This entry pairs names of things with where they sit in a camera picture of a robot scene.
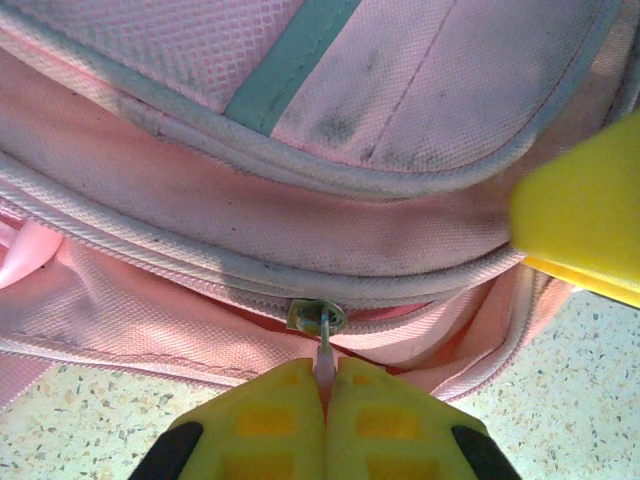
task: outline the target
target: teal stripe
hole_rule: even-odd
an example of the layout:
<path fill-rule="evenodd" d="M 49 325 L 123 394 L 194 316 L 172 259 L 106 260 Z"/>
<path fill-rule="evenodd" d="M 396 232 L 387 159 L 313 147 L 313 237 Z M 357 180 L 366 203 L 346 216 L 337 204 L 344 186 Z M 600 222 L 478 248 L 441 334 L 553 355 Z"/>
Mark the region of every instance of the teal stripe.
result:
<path fill-rule="evenodd" d="M 360 0 L 306 0 L 238 89 L 224 115 L 270 135 L 359 3 Z"/>

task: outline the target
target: zipper pull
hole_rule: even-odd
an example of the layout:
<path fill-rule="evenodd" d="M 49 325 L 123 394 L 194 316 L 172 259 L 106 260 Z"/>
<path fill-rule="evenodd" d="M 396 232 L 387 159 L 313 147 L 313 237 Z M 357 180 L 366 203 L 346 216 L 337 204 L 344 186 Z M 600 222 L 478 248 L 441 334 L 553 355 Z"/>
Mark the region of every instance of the zipper pull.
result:
<path fill-rule="evenodd" d="M 347 316 L 337 305 L 324 300 L 294 300 L 287 317 L 287 327 L 320 337 L 313 373 L 325 414 L 336 377 L 333 348 L 329 337 L 347 325 Z"/>

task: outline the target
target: backpack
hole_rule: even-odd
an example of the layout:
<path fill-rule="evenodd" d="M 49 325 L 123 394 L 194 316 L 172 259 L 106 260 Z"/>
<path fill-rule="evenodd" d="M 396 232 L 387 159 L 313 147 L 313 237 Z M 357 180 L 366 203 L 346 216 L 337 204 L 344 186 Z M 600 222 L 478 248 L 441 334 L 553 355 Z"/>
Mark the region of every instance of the backpack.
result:
<path fill-rule="evenodd" d="M 525 175 L 630 112 L 636 0 L 3 0 L 0 406 L 51 362 L 233 387 L 357 356 L 443 400 L 571 285 Z"/>

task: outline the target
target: stitching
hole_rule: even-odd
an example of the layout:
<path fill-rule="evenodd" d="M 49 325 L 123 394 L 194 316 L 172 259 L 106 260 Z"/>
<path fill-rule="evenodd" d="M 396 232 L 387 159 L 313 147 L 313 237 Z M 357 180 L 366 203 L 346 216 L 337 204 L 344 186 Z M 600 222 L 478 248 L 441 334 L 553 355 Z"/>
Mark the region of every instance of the stitching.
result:
<path fill-rule="evenodd" d="M 322 31 L 322 33 L 318 36 L 318 38 L 316 39 L 315 45 L 313 46 L 311 51 L 307 54 L 307 56 L 304 58 L 304 60 L 298 65 L 296 70 L 291 74 L 291 76 L 287 79 L 287 81 L 282 84 L 282 86 L 280 87 L 280 89 L 278 90 L 276 95 L 271 100 L 271 103 L 269 104 L 269 109 L 266 112 L 261 113 L 259 115 L 259 118 L 260 118 L 260 130 L 261 131 L 263 130 L 264 124 L 267 121 L 267 118 L 266 118 L 267 115 L 273 112 L 273 110 L 276 107 L 276 104 L 278 103 L 280 98 L 282 98 L 282 96 L 284 95 L 285 90 L 289 87 L 289 85 L 291 85 L 291 83 L 293 83 L 294 80 L 297 80 L 300 77 L 300 74 L 302 73 L 302 70 L 307 66 L 306 65 L 307 62 L 313 56 L 313 54 L 316 53 L 316 50 L 318 50 L 318 47 L 320 46 L 320 43 L 322 43 L 322 41 L 325 40 L 324 36 L 327 34 L 327 32 L 329 30 L 331 30 L 331 28 L 336 23 L 336 20 L 338 19 L 338 17 L 340 17 L 340 15 L 344 11 L 344 9 L 347 6 L 347 3 L 349 1 L 350 0 L 342 0 L 340 2 L 340 4 L 338 5 L 338 8 L 336 9 L 335 15 L 333 16 L 331 21 L 327 24 L 327 26 Z"/>
<path fill-rule="evenodd" d="M 429 46 L 425 50 L 424 55 L 422 56 L 422 59 L 420 60 L 420 62 L 416 66 L 416 69 L 414 70 L 413 75 L 411 75 L 411 78 L 409 79 L 409 82 L 407 83 L 407 86 L 403 90 L 402 95 L 400 95 L 400 98 L 398 99 L 396 104 L 393 106 L 393 110 L 391 110 L 391 113 L 389 114 L 389 117 L 387 117 L 387 120 L 384 122 L 384 125 L 383 125 L 382 129 L 380 130 L 380 133 L 378 134 L 375 142 L 373 143 L 373 151 L 371 152 L 371 157 L 373 157 L 373 155 L 375 154 L 376 150 L 378 149 L 378 145 L 382 141 L 382 136 L 387 131 L 387 128 L 389 127 L 389 125 L 391 124 L 393 119 L 395 118 L 396 114 L 398 113 L 398 110 L 400 110 L 400 106 L 404 102 L 405 97 L 407 96 L 407 94 L 409 93 L 409 90 L 413 86 L 413 83 L 415 82 L 416 77 L 418 76 L 418 73 L 420 73 L 420 70 L 422 70 L 423 65 L 425 64 L 425 62 L 429 58 L 429 54 L 431 53 L 431 50 L 433 49 L 433 46 L 436 44 L 438 38 L 440 37 L 440 34 L 442 33 L 442 30 L 444 30 L 444 26 L 447 23 L 447 20 L 449 20 L 449 17 L 451 16 L 451 12 L 456 7 L 456 5 L 458 5 L 458 0 L 454 0 L 451 3 L 451 5 L 449 6 L 449 9 L 447 10 L 447 13 L 445 14 L 444 18 L 442 19 L 442 22 L 440 22 L 440 25 L 438 26 L 438 30 L 436 31 L 435 35 L 433 36 L 433 39 L 431 40 L 431 43 L 429 44 Z"/>
<path fill-rule="evenodd" d="M 127 360 L 132 360 L 132 361 L 136 361 L 136 362 L 142 362 L 142 361 L 150 361 L 150 360 L 160 360 L 164 363 L 169 363 L 169 362 L 173 362 L 175 365 L 178 366 L 182 366 L 182 367 L 189 367 L 189 368 L 193 368 L 195 370 L 198 371 L 202 371 L 203 369 L 206 370 L 207 373 L 222 373 L 222 374 L 229 374 L 229 373 L 233 373 L 235 377 L 238 376 L 238 374 L 243 374 L 243 375 L 247 375 L 249 377 L 255 377 L 257 375 L 259 375 L 258 372 L 255 372 L 253 370 L 242 370 L 240 368 L 235 368 L 235 367 L 223 367 L 220 365 L 209 365 L 207 363 L 203 363 L 203 362 L 197 362 L 194 360 L 191 360 L 189 358 L 185 358 L 185 357 L 176 357 L 174 355 L 170 355 L 170 354 L 163 354 L 163 355 L 158 355 L 155 353 L 140 353 L 140 354 L 130 354 L 130 355 L 116 355 L 114 353 L 110 353 L 110 352 L 105 352 L 102 350 L 97 350 L 94 348 L 87 348 L 87 347 L 78 347 L 76 345 L 73 345 L 71 343 L 68 342 L 63 342 L 60 340 L 54 340 L 52 338 L 49 337 L 45 337 L 45 336 L 38 336 L 35 337 L 34 335 L 30 335 L 24 332 L 19 332 L 19 331 L 15 331 L 15 330 L 9 330 L 8 333 L 10 335 L 15 335 L 17 337 L 23 337 L 25 339 L 29 339 L 31 342 L 33 342 L 34 340 L 36 342 L 38 341 L 46 341 L 49 342 L 51 344 L 54 345 L 58 345 L 60 347 L 64 347 L 68 352 L 71 353 L 85 353 L 85 354 L 93 354 L 93 355 L 101 355 L 103 357 L 111 357 L 111 358 L 117 358 L 119 362 L 126 362 Z"/>
<path fill-rule="evenodd" d="M 451 10 L 453 9 L 453 7 L 455 6 L 455 4 L 457 3 L 457 0 L 454 2 L 454 4 L 451 5 L 449 11 L 447 12 L 441 27 L 444 26 L 444 22 L 447 20 L 447 18 L 449 17 L 449 14 L 451 13 Z M 466 164 L 466 165 L 462 165 L 459 167 L 452 167 L 452 168 L 446 168 L 446 169 L 441 169 L 438 170 L 435 173 L 441 174 L 441 173 L 447 173 L 447 172 L 453 172 L 456 170 L 459 170 L 461 168 L 467 168 L 472 166 L 473 164 L 477 163 L 477 162 L 481 162 L 483 160 L 486 160 L 487 158 L 495 155 L 497 152 L 499 152 L 502 148 L 504 148 L 504 146 L 509 143 L 511 140 L 513 140 L 518 134 L 520 134 L 525 128 L 527 128 L 529 126 L 529 124 L 534 120 L 534 118 L 540 113 L 540 110 L 542 110 L 542 108 L 547 104 L 549 97 L 551 97 L 556 90 L 558 89 L 559 85 L 565 80 L 565 77 L 567 76 L 567 72 L 573 67 L 573 65 L 576 62 L 576 58 L 578 57 L 578 53 L 580 52 L 580 50 L 583 48 L 584 44 L 586 43 L 587 39 L 590 38 L 590 33 L 593 30 L 594 25 L 596 24 L 596 22 L 598 20 L 600 20 L 600 17 L 602 16 L 602 11 L 604 10 L 605 6 L 608 5 L 608 3 L 606 2 L 606 0 L 601 0 L 600 1 L 600 7 L 598 9 L 598 11 L 594 14 L 594 18 L 593 21 L 591 22 L 591 24 L 589 25 L 589 27 L 586 29 L 586 33 L 583 35 L 582 39 L 580 40 L 580 42 L 578 43 L 578 45 L 576 46 L 576 49 L 573 53 L 573 55 L 571 56 L 571 58 L 569 59 L 569 61 L 567 62 L 567 65 L 565 67 L 565 69 L 562 71 L 562 73 L 560 74 L 560 76 L 558 77 L 558 80 L 556 81 L 556 83 L 553 85 L 553 87 L 551 87 L 549 89 L 548 94 L 542 99 L 542 101 L 540 102 L 540 105 L 538 105 L 538 108 L 536 108 L 536 110 L 531 114 L 531 116 L 527 119 L 526 122 L 523 123 L 522 127 L 520 129 L 518 129 L 518 131 L 514 132 L 514 134 L 507 140 L 505 140 L 504 142 L 502 142 L 502 145 L 498 146 L 495 150 L 487 153 L 486 155 L 484 155 L 481 158 L 477 158 L 476 160 L 474 160 L 471 164 Z M 418 65 L 418 68 L 416 69 L 416 72 L 414 73 L 414 76 L 411 78 L 411 80 L 409 81 L 409 85 L 407 86 L 406 90 L 403 92 L 400 100 L 398 101 L 398 103 L 396 104 L 396 106 L 394 107 L 391 115 L 389 116 L 389 118 L 387 119 L 387 121 L 385 122 L 384 127 L 382 128 L 382 131 L 380 132 L 380 135 L 378 135 L 378 138 L 376 139 L 376 142 L 374 143 L 374 152 L 377 149 L 380 141 L 382 140 L 382 136 L 385 132 L 385 130 L 387 129 L 387 127 L 389 126 L 389 124 L 391 123 L 391 121 L 393 120 L 393 117 L 395 117 L 398 109 L 400 108 L 400 104 L 402 103 L 402 101 L 404 100 L 404 97 L 406 95 L 406 93 L 408 92 L 408 90 L 411 87 L 411 84 L 414 81 L 415 76 L 417 75 L 418 71 L 420 70 L 420 68 L 422 67 L 422 64 L 424 63 L 424 61 L 426 60 L 426 57 L 429 54 L 429 51 L 432 47 L 432 45 L 435 43 L 435 40 L 437 39 L 438 35 L 440 34 L 442 28 L 438 29 L 438 32 L 436 33 L 436 36 L 434 37 L 433 42 L 431 43 L 431 45 L 429 45 L 429 47 L 427 48 L 427 52 L 425 53 L 425 57 L 423 58 L 423 60 L 420 62 L 420 64 Z"/>

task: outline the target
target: zipper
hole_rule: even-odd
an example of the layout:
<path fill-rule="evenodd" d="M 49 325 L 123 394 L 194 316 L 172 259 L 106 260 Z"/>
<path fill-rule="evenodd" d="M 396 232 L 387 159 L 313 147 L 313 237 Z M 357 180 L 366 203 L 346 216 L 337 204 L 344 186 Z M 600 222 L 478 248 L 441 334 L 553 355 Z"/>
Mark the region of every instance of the zipper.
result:
<path fill-rule="evenodd" d="M 498 368 L 496 368 L 496 370 L 494 370 L 493 373 L 491 373 L 489 376 L 487 376 L 480 382 L 476 383 L 467 391 L 447 398 L 446 399 L 447 402 L 458 401 L 465 397 L 468 397 L 469 395 L 472 395 L 478 392 L 485 386 L 493 383 L 513 363 L 514 358 L 524 348 L 524 339 L 526 337 L 526 333 L 528 331 L 528 327 L 531 322 L 531 315 L 533 313 L 536 300 L 542 291 L 543 281 L 545 278 L 546 278 L 546 275 L 540 274 L 539 272 L 533 272 L 533 282 L 531 285 L 532 292 L 529 297 L 529 301 L 527 302 L 528 308 L 527 308 L 526 319 L 520 329 L 521 333 L 516 340 L 515 348 L 511 350 L 511 352 L 507 355 L 505 360 L 501 363 L 501 365 Z M 305 333 L 308 333 L 310 335 L 314 335 L 315 332 L 318 332 L 318 336 L 319 336 L 319 333 L 320 333 L 319 322 L 322 321 L 322 312 L 327 310 L 330 312 L 330 315 L 336 317 L 333 322 L 335 329 L 332 330 L 332 334 L 336 334 L 338 332 L 344 333 L 342 329 L 348 323 L 347 316 L 337 305 L 332 304 L 331 302 L 324 302 L 319 300 L 294 301 L 292 302 L 292 305 L 291 305 L 291 309 L 289 313 L 289 321 L 290 322 L 293 321 L 296 323 L 294 327 L 296 330 L 304 331 Z M 50 351 L 48 349 L 43 349 L 40 355 L 28 354 L 28 353 L 16 351 L 18 349 L 19 347 L 18 348 L 12 347 L 11 345 L 6 344 L 5 341 L 0 340 L 0 353 L 2 354 L 13 355 L 13 356 L 22 357 L 22 358 L 31 358 L 36 360 L 47 359 L 47 360 L 51 360 L 53 363 L 58 365 L 75 365 L 75 366 L 81 366 L 81 367 L 87 367 L 87 368 L 96 368 L 102 371 L 125 372 L 125 373 L 134 374 L 134 375 L 146 375 L 154 378 L 178 381 L 178 382 L 191 384 L 191 385 L 203 385 L 207 387 L 213 387 L 219 390 L 220 392 L 233 388 L 242 383 L 242 381 L 237 381 L 237 380 L 234 382 L 228 382 L 228 383 L 224 383 L 222 381 L 214 381 L 209 378 L 206 378 L 208 377 L 208 375 L 204 372 L 202 372 L 202 375 L 200 377 L 194 378 L 194 377 L 186 377 L 178 374 L 169 374 L 169 373 L 162 373 L 162 372 L 157 372 L 153 370 L 145 370 L 142 368 L 126 367 L 126 366 L 119 366 L 119 365 L 104 365 L 104 364 L 93 363 L 89 361 L 74 360 L 69 358 L 69 355 L 67 354 L 63 354 L 63 355 L 60 355 L 59 353 L 56 354 L 56 352 Z"/>
<path fill-rule="evenodd" d="M 60 227 L 59 225 L 51 223 L 47 220 L 44 220 L 38 217 L 37 215 L 34 215 L 30 211 L 23 209 L 22 207 L 19 207 L 17 205 L 14 205 L 13 203 L 8 202 L 2 198 L 0 198 L 0 209 L 2 209 L 3 213 L 7 212 L 7 213 L 12 213 L 13 215 L 18 216 L 20 218 L 33 219 L 34 221 L 37 221 L 39 224 L 49 228 L 50 230 L 63 234 L 65 237 L 73 240 L 75 243 L 84 245 L 88 248 L 91 248 L 92 250 L 96 250 L 100 253 L 109 255 L 110 257 L 113 257 L 122 262 L 125 262 L 129 265 L 133 265 L 149 273 L 152 273 L 159 277 L 170 280 L 174 283 L 177 283 L 190 290 L 194 290 L 197 293 L 205 295 L 209 298 L 213 298 L 223 303 L 236 306 L 242 309 L 246 309 L 252 313 L 256 313 L 258 315 L 272 318 L 272 319 L 281 321 L 283 323 L 287 323 L 289 317 L 291 316 L 291 310 L 294 304 L 296 304 L 298 307 L 303 306 L 301 303 L 296 303 L 296 302 L 309 301 L 309 300 L 300 300 L 300 299 L 287 299 L 282 297 L 271 297 L 264 294 L 252 293 L 246 290 L 241 290 L 239 288 L 220 285 L 215 282 L 195 278 L 190 275 L 186 275 L 184 273 L 175 272 L 163 267 L 151 265 L 149 263 L 138 260 L 136 258 L 132 258 L 127 255 L 124 255 L 120 252 L 113 251 L 102 245 L 98 245 L 86 239 L 85 237 L 69 232 L 65 228 Z M 341 312 L 341 315 L 344 315 L 345 322 L 344 322 L 344 326 L 340 327 L 341 334 L 367 335 L 372 333 L 380 333 L 386 330 L 392 330 L 394 328 L 399 328 L 409 323 L 412 323 L 418 320 L 420 317 L 424 316 L 424 314 L 427 311 L 430 311 L 433 308 L 437 308 L 439 305 L 442 304 L 444 299 L 425 302 L 425 305 L 423 307 L 418 307 L 415 311 L 410 312 L 408 314 L 400 315 L 399 317 L 395 317 L 391 319 L 377 320 L 372 323 L 365 323 L 362 321 L 349 323 L 346 321 L 346 315 L 341 307 L 327 300 L 318 300 L 318 301 L 326 302 L 327 304 L 331 305 L 332 311 L 335 311 L 336 313 Z"/>

